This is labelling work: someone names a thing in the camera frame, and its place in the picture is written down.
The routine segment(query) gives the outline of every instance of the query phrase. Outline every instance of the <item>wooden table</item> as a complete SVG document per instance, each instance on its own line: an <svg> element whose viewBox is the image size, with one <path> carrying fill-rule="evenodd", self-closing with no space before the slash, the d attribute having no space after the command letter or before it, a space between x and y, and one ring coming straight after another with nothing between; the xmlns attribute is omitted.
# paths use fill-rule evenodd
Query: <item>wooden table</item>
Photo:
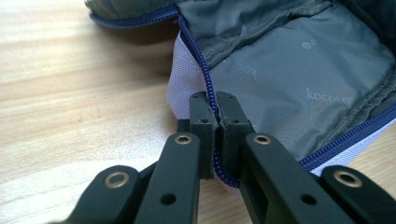
<svg viewBox="0 0 396 224"><path fill-rule="evenodd" d="M165 101L177 28L95 25L81 0L0 3L0 223L63 220L97 173L143 169L177 121ZM396 125L352 164L396 197ZM202 181L199 223L249 223Z"/></svg>

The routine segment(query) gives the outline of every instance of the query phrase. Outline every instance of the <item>dark gray fabric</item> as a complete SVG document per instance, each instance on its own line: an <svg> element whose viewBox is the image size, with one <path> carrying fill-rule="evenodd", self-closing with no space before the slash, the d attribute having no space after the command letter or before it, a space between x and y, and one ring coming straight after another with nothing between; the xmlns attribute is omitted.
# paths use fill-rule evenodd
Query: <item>dark gray fabric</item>
<svg viewBox="0 0 396 224"><path fill-rule="evenodd" d="M181 1L183 0L87 0L85 5L104 19L123 20L137 18Z"/></svg>
<svg viewBox="0 0 396 224"><path fill-rule="evenodd" d="M357 127L372 115L378 114L378 109L382 108L382 110L385 110L389 106L396 104L396 99L391 97L395 89L396 70L393 69L379 86L374 87L370 93L360 99L342 122L337 123L337 126L331 131L332 134L329 134L327 138L330 140L336 139L343 133Z"/></svg>
<svg viewBox="0 0 396 224"><path fill-rule="evenodd" d="M396 91L391 92L387 99L385 99L379 106L377 106L370 114L369 119L377 116L379 113L383 112L390 106L396 105Z"/></svg>
<svg viewBox="0 0 396 224"><path fill-rule="evenodd" d="M396 54L396 0L342 0Z"/></svg>
<svg viewBox="0 0 396 224"><path fill-rule="evenodd" d="M381 87L386 80L396 86L394 64L376 34L335 5L236 50L211 76L216 91L238 97L256 131L274 135L300 160L342 133L362 99L386 97Z"/></svg>
<svg viewBox="0 0 396 224"><path fill-rule="evenodd" d="M177 4L209 68L267 31L331 4L319 0L186 1Z"/></svg>

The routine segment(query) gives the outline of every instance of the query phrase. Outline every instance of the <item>zipper teeth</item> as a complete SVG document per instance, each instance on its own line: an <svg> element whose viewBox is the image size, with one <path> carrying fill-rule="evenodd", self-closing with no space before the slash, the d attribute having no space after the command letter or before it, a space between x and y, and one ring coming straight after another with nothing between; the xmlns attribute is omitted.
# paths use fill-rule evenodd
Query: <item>zipper teeth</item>
<svg viewBox="0 0 396 224"><path fill-rule="evenodd" d="M305 167L305 169L312 171L315 168L319 167L321 164L323 164L326 161L329 161L339 153L343 152L344 150L348 149L348 147L351 147L353 144L348 143L347 140L351 139L352 137L356 137L357 134L361 133L364 131L367 127L371 126L375 122L383 119L386 117L387 114L394 112L396 109L396 105L393 105L389 107L388 109L384 110L377 116L375 116L372 119L368 119L365 121L363 124L353 128L351 131L347 132L337 140L333 141L326 147L316 151L312 155L302 159L300 161L300 164Z"/></svg>
<svg viewBox="0 0 396 224"><path fill-rule="evenodd" d="M179 15L178 10L175 7L170 7L168 11L159 13L159 15L150 18L149 20L121 20L121 21L110 21L106 19L102 19L91 13L90 17L93 21L98 24L101 24L105 27L116 28L116 29L130 29L130 28L138 28L141 26L152 25L158 23L160 21L167 21Z"/></svg>
<svg viewBox="0 0 396 224"><path fill-rule="evenodd" d="M221 182L230 187L239 189L240 180L233 178L231 175L224 171L224 168L222 167L219 159L219 152L217 150L215 150L214 163L215 172L219 180L221 180Z"/></svg>
<svg viewBox="0 0 396 224"><path fill-rule="evenodd" d="M192 34L189 28L187 27L187 23L182 16L178 17L178 23L181 28L181 32L183 33L184 36L187 37L187 40L189 41L189 44L192 48L195 58L202 69L202 73L204 75L204 80L206 85L206 95L207 95L208 103L210 108L215 113L216 118L218 118L218 105L216 103L216 96L213 90L212 80L209 75L209 69L207 68L204 55L202 55L201 51L199 50L199 47L194 41L194 38L192 37Z"/></svg>

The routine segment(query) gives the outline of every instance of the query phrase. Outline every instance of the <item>navy zipper tape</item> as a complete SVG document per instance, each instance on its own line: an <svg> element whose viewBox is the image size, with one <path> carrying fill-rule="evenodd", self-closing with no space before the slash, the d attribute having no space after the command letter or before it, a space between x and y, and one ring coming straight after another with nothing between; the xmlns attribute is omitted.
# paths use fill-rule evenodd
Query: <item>navy zipper tape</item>
<svg viewBox="0 0 396 224"><path fill-rule="evenodd" d="M300 164L308 171L313 171L323 163L331 160L344 150L359 143L364 138L381 129L396 118L396 105L382 111L377 116L366 120L326 147L302 159Z"/></svg>
<svg viewBox="0 0 396 224"><path fill-rule="evenodd" d="M138 18L126 19L126 20L118 20L111 21L107 19L103 19L96 15L95 13L91 13L90 17L96 23L103 25L109 28L116 29L130 29L137 28L141 26L151 25L160 21L167 21L169 19L178 17L180 12L175 5L170 5L167 7L163 7L157 10L152 11L149 14L140 16Z"/></svg>
<svg viewBox="0 0 396 224"><path fill-rule="evenodd" d="M184 46L189 50L191 53L192 57L195 59L196 62L198 62L197 57L194 55L192 47L190 46L189 40L187 39L186 36L183 35L183 33L180 33L180 39L183 41Z"/></svg>
<svg viewBox="0 0 396 224"><path fill-rule="evenodd" d="M209 75L209 68L207 67L206 60L204 58L204 55L200 51L197 43L195 42L195 39L192 37L192 34L187 26L186 21L184 20L183 16L178 17L178 25L180 26L181 33L186 37L191 49L192 49L192 55L194 55L195 59L197 60L198 64L201 67L202 73L204 75L204 80L206 84L206 95L207 95L207 100L209 103L210 108L212 108L213 112L215 113L216 118L219 118L218 116L218 105L216 103L216 95L215 91L213 90L213 85L212 85L212 79L210 78Z"/></svg>
<svg viewBox="0 0 396 224"><path fill-rule="evenodd" d="M225 172L222 164L221 164L221 159L219 156L219 151L217 149L215 149L215 155L213 157L214 159L214 169L215 169L215 173L218 176L219 180L221 180L221 182L223 182L224 184L239 189L239 185L240 185L240 180L239 179L235 179L233 178L230 174L228 174L227 172Z"/></svg>

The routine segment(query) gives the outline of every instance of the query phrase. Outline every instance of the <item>black plastic part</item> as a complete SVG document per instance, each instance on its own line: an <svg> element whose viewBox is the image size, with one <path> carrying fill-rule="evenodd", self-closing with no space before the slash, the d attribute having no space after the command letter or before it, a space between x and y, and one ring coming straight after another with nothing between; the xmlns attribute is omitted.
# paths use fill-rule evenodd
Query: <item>black plastic part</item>
<svg viewBox="0 0 396 224"><path fill-rule="evenodd" d="M177 121L177 132L178 133L189 133L190 132L190 120L179 119Z"/></svg>
<svg viewBox="0 0 396 224"><path fill-rule="evenodd" d="M201 179L213 178L213 155L215 134L218 128L216 117L207 105L206 93L197 92L190 97L190 132L201 140L199 176Z"/></svg>
<svg viewBox="0 0 396 224"><path fill-rule="evenodd" d="M255 190L262 191L268 201L266 213L257 209L251 211L248 206L252 217L259 217L260 223L263 218L264 223L354 223L274 137L252 133L246 141L243 156L260 186ZM242 174L241 186L247 184L255 188L250 176ZM241 193L247 204L256 204L251 194L246 194L245 190Z"/></svg>
<svg viewBox="0 0 396 224"><path fill-rule="evenodd" d="M224 170L239 179L241 171L240 147L248 133L254 133L235 96L218 91L220 159Z"/></svg>
<svg viewBox="0 0 396 224"><path fill-rule="evenodd" d="M167 139L134 223L196 223L199 146L192 133Z"/></svg>
<svg viewBox="0 0 396 224"><path fill-rule="evenodd" d="M253 223L265 223L265 211L268 209L267 198L248 165L244 165L242 175L244 181L240 182L239 189L244 197L251 221Z"/></svg>
<svg viewBox="0 0 396 224"><path fill-rule="evenodd" d="M396 223L395 200L360 172L327 167L319 183L357 223Z"/></svg>
<svg viewBox="0 0 396 224"><path fill-rule="evenodd" d="M108 187L106 178L118 172L127 174L128 181L120 187ZM125 176L115 175L113 178L114 180L110 181L117 183ZM131 167L113 166L104 170L85 189L72 214L64 223L132 222L134 214L128 208L138 207L146 189L146 186L139 186L139 179L139 173Z"/></svg>

